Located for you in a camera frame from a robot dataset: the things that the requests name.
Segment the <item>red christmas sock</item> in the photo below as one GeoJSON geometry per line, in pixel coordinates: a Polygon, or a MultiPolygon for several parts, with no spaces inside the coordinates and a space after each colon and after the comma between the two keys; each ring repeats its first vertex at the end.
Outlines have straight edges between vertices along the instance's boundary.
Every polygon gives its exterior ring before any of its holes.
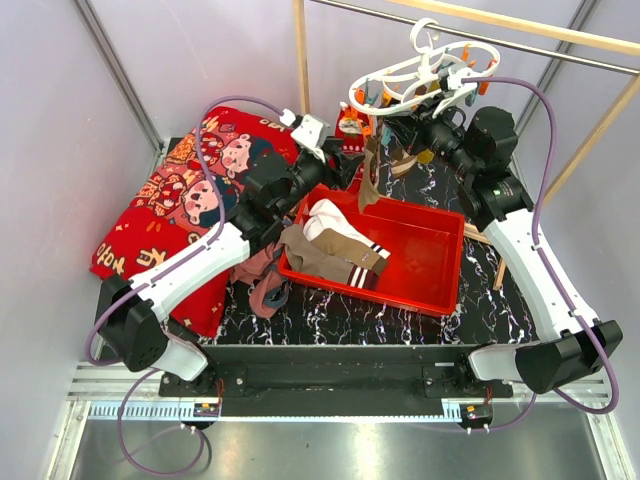
{"type": "Polygon", "coordinates": [[[354,142],[358,142],[363,146],[365,136],[362,128],[368,125],[368,119],[365,114],[354,109],[346,102],[340,103],[340,111],[336,121],[335,136],[344,138],[354,142]]]}

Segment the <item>white round clip hanger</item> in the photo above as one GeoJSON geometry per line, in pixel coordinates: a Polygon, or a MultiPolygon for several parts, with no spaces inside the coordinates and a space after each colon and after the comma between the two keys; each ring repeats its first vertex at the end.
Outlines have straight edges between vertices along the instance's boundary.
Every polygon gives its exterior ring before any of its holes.
{"type": "Polygon", "coordinates": [[[436,47],[434,43],[439,34],[435,28],[438,25],[431,18],[416,21],[409,35],[416,55],[355,80],[348,91],[349,104],[372,117],[408,112],[428,100],[436,102],[435,96],[440,92],[441,78],[450,69],[457,71],[464,67],[477,73],[479,86],[459,104],[469,97],[476,97],[500,65],[499,51],[482,41],[457,41],[436,47]],[[378,85],[381,92],[394,103],[384,106],[358,94],[371,85],[378,85]]]}

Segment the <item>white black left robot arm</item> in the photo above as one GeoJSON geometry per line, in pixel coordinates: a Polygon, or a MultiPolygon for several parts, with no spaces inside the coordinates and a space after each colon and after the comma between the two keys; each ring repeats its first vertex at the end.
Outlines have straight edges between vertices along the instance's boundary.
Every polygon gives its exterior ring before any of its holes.
{"type": "Polygon", "coordinates": [[[316,186],[351,185],[363,158],[346,154],[341,144],[329,137],[314,151],[302,148],[294,163],[268,156],[247,173],[231,211],[201,239],[129,280],[118,274],[103,280],[94,331],[117,361],[131,372],[172,373],[193,395],[208,394],[216,382],[208,356],[164,322],[193,292],[278,240],[284,216],[316,186]]]}

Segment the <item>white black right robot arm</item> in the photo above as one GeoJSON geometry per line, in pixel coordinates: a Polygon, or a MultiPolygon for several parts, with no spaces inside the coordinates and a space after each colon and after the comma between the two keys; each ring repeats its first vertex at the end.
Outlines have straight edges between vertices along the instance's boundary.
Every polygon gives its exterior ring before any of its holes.
{"type": "Polygon", "coordinates": [[[483,107],[463,127],[455,124],[453,108],[438,116],[432,112],[422,105],[384,124],[405,152],[430,151],[455,172],[465,215],[505,261],[537,335],[523,346],[472,351],[454,371],[455,387],[472,397],[490,380],[502,379],[544,394],[598,372],[621,343],[622,329],[614,320],[598,318],[534,227],[533,201],[509,170],[518,143],[512,115],[483,107]]]}

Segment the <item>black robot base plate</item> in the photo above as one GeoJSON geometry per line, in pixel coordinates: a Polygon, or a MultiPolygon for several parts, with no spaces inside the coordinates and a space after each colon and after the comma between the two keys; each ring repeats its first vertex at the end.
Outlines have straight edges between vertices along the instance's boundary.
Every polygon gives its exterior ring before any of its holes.
{"type": "Polygon", "coordinates": [[[248,346],[222,345],[206,352],[211,364],[197,381],[166,373],[160,381],[162,397],[210,396],[250,398],[269,390],[337,391],[404,390],[428,398],[513,396],[503,380],[477,381],[463,365],[469,346],[337,345],[248,346]]]}

